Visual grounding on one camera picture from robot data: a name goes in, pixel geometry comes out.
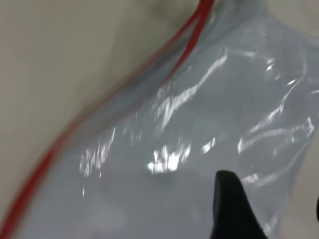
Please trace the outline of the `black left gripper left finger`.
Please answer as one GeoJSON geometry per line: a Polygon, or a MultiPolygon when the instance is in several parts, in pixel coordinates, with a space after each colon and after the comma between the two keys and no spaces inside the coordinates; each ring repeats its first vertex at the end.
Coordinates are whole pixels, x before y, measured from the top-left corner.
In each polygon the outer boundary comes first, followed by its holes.
{"type": "Polygon", "coordinates": [[[212,239],[263,239],[265,234],[249,204],[239,177],[232,171],[215,175],[212,239]]]}

